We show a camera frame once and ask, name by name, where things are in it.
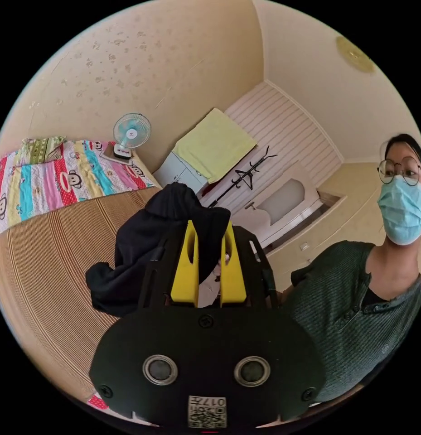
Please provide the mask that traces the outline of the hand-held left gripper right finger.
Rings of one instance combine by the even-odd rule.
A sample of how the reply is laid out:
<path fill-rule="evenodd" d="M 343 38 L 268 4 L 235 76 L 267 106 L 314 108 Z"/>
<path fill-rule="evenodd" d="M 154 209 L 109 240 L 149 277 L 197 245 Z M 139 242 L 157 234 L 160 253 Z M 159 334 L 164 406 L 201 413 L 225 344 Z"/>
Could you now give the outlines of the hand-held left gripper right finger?
<path fill-rule="evenodd" d="M 228 225 L 221 245 L 220 303 L 242 304 L 246 289 L 234 229 Z"/>

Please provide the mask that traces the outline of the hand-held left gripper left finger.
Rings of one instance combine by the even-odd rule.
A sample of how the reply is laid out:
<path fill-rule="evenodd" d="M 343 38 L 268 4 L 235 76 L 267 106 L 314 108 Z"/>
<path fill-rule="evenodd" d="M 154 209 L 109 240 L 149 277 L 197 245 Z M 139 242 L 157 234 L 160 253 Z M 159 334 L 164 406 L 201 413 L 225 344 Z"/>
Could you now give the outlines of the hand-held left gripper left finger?
<path fill-rule="evenodd" d="M 170 297 L 173 303 L 198 303 L 199 251 L 198 235 L 191 220 L 184 233 Z"/>

